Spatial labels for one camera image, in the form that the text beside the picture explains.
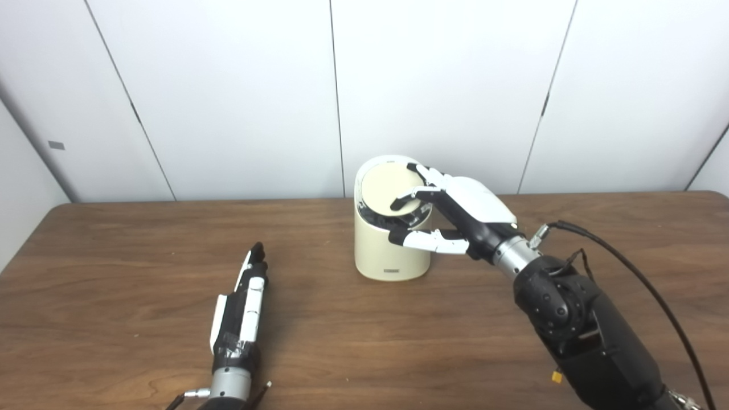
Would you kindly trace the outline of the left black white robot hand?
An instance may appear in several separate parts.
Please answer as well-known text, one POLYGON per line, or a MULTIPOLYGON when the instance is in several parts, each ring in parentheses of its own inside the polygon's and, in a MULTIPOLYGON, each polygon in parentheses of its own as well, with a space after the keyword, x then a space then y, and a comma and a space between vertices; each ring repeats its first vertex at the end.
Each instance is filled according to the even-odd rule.
POLYGON ((217 297, 209 342, 213 373, 239 368, 255 375, 260 368, 262 353, 257 337, 267 271, 265 247, 257 242, 245 256, 234 291, 217 297))

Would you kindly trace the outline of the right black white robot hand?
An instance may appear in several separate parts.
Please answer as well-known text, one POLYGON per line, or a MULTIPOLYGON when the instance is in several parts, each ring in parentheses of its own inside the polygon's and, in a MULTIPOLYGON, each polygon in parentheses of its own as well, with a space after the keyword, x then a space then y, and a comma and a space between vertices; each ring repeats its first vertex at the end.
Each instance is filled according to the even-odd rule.
POLYGON ((391 210, 401 210, 420 200, 433 205, 449 221, 451 230, 411 230, 394 228, 388 234, 391 244, 434 253, 469 255, 473 260, 494 264, 499 245, 520 236, 517 218, 481 182, 468 177, 453 177, 434 167, 408 163, 424 185, 398 195, 391 210))

